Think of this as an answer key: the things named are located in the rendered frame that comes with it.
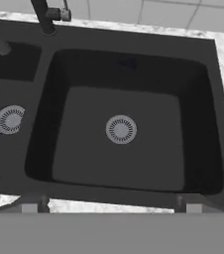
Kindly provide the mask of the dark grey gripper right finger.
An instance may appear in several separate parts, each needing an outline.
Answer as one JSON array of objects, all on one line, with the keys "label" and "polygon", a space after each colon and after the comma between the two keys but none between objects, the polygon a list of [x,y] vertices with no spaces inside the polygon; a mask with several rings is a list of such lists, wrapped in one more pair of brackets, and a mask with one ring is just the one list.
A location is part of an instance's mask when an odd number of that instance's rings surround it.
[{"label": "dark grey gripper right finger", "polygon": [[224,213],[224,205],[214,202],[206,195],[179,194],[176,197],[175,213]]}]

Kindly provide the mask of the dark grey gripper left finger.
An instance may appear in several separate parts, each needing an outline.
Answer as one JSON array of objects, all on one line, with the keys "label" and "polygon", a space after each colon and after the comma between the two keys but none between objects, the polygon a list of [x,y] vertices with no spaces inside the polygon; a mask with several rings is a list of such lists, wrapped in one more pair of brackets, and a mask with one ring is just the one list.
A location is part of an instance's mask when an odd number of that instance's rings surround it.
[{"label": "dark grey gripper left finger", "polygon": [[21,195],[10,204],[0,206],[0,212],[49,213],[50,199],[42,195]]}]

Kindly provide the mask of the black double-basin sink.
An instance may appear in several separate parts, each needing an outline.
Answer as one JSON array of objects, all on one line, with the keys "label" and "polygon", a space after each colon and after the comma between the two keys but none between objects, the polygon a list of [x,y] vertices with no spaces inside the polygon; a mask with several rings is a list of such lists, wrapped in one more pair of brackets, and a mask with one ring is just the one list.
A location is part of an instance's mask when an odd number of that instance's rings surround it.
[{"label": "black double-basin sink", "polygon": [[211,40],[0,20],[0,193],[224,211]]}]

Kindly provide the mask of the dark grey sink tap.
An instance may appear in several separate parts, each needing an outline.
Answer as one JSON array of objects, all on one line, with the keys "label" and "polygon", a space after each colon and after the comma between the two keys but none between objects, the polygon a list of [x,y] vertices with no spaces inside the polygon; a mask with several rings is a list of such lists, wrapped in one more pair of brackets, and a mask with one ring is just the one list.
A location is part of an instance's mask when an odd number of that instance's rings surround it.
[{"label": "dark grey sink tap", "polygon": [[[71,11],[67,0],[62,0],[63,7],[49,7],[47,0],[31,0],[36,16],[44,36],[53,36],[56,33],[54,21],[71,21]],[[11,52],[10,45],[0,36],[0,55],[7,56]]]}]

